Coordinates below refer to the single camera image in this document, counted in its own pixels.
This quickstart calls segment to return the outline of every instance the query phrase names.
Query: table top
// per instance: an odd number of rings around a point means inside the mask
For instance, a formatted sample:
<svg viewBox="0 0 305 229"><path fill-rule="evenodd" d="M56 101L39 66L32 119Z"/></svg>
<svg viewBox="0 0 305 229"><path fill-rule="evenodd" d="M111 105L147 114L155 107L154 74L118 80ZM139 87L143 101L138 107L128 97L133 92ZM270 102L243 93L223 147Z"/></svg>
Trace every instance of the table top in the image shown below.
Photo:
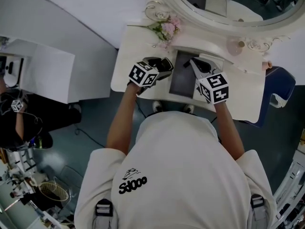
<svg viewBox="0 0 305 229"><path fill-rule="evenodd" d="M265 73L262 72L262 56L254 51L246 50L237 57L228 55L225 51L225 38L213 36L212 33L196 31L186 28L182 35L173 43L173 50L165 51L159 47L153 47L158 43L157 36L146 28L127 26L119 49L116 65L111 82L111 88L116 92L124 92L129 81L128 75L134 63L141 61L144 57L167 57L173 65L177 50L194 53L207 53L222 56L224 60L223 71L229 79L228 109L236 120L247 120L256 123L264 93ZM245 73L233 66L234 63L245 64L248 67L260 69L257 73ZM140 98L167 100L203 107L215 111L212 104L206 101L198 101L184 96L169 93L171 79L157 81L156 86L147 89Z"/></svg>

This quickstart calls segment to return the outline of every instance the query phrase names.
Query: blue chair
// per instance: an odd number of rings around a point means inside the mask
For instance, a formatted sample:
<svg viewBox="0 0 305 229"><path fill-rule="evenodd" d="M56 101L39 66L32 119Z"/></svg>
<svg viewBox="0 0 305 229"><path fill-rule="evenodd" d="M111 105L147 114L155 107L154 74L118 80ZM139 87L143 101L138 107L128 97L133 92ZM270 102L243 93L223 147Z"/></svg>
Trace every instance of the blue chair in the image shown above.
<svg viewBox="0 0 305 229"><path fill-rule="evenodd" d="M295 78L284 68L274 66L272 69L266 71L265 88L262 100L261 111L259 119L256 123L247 123L256 127L262 127L267 115L269 105L274 107L284 107L290 98L295 88ZM272 95L275 96L278 104L271 101Z"/></svg>

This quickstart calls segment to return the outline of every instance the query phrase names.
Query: person in white shirt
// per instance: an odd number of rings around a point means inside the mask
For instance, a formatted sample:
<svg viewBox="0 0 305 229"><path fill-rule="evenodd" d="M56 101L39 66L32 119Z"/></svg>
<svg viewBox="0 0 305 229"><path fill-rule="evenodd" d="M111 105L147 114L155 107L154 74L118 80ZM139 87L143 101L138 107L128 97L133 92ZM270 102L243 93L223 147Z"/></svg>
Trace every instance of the person in white shirt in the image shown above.
<svg viewBox="0 0 305 229"><path fill-rule="evenodd" d="M127 86L106 148L91 154L76 229L94 227L97 203L109 193L119 229L249 228L253 194L270 208L271 226L276 207L267 176L257 152L244 151L225 102L215 104L222 144L208 120L171 111L147 117L128 152L139 89Z"/></svg>

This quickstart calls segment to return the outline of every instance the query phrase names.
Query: white t-shirt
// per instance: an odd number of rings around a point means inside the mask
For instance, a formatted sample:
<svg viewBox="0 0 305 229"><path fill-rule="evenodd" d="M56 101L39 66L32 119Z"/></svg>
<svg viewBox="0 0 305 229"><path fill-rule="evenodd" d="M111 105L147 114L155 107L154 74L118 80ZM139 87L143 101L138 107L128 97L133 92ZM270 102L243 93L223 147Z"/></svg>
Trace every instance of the white t-shirt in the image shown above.
<svg viewBox="0 0 305 229"><path fill-rule="evenodd" d="M140 126L128 156L92 152L75 212L76 229L91 229L95 206L111 190L119 229L245 229L251 194L276 207L254 150L234 161L208 120L162 112Z"/></svg>

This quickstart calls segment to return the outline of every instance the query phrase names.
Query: shirt sleeve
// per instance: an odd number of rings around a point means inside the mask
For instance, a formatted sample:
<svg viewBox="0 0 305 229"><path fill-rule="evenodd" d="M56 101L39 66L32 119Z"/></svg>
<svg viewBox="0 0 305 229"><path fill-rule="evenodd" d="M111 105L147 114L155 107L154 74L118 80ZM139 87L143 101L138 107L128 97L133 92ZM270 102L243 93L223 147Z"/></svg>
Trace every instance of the shirt sleeve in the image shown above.
<svg viewBox="0 0 305 229"><path fill-rule="evenodd" d="M270 184L265 173L263 164L255 150L245 152L237 161L243 170L252 194L261 195L267 200L270 207L269 226L276 216L276 202L272 195Z"/></svg>
<svg viewBox="0 0 305 229"><path fill-rule="evenodd" d="M76 229L92 228L95 206L111 190L113 177L125 157L112 148L91 153L75 210Z"/></svg>

